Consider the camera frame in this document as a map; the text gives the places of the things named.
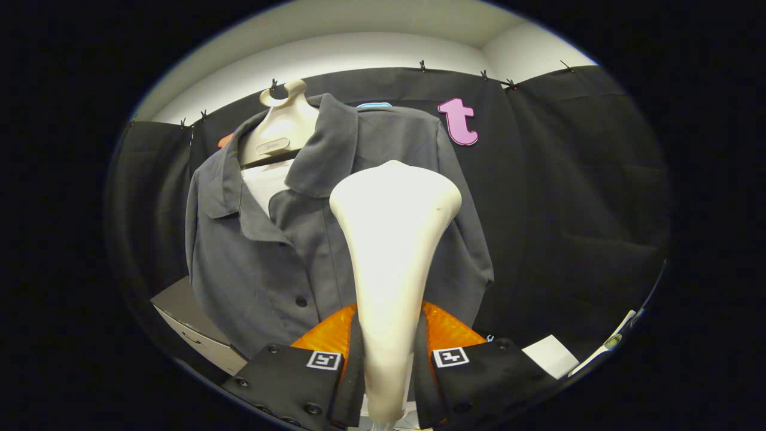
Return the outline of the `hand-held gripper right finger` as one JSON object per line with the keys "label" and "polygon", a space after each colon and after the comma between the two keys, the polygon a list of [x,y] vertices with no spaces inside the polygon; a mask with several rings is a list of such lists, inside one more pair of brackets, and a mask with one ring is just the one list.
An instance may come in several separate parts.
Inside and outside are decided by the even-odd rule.
{"label": "hand-held gripper right finger", "polygon": [[422,303],[413,357],[421,428],[487,429],[542,403],[560,385],[508,338],[489,342],[439,306]]}

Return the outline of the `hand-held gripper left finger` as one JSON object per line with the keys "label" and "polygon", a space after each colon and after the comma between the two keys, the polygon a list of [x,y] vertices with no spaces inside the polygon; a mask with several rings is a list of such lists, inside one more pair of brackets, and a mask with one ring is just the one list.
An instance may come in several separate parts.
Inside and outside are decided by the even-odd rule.
{"label": "hand-held gripper left finger", "polygon": [[263,347],[223,389],[294,427],[347,430],[360,423],[363,356],[357,306],[350,305],[290,345]]}

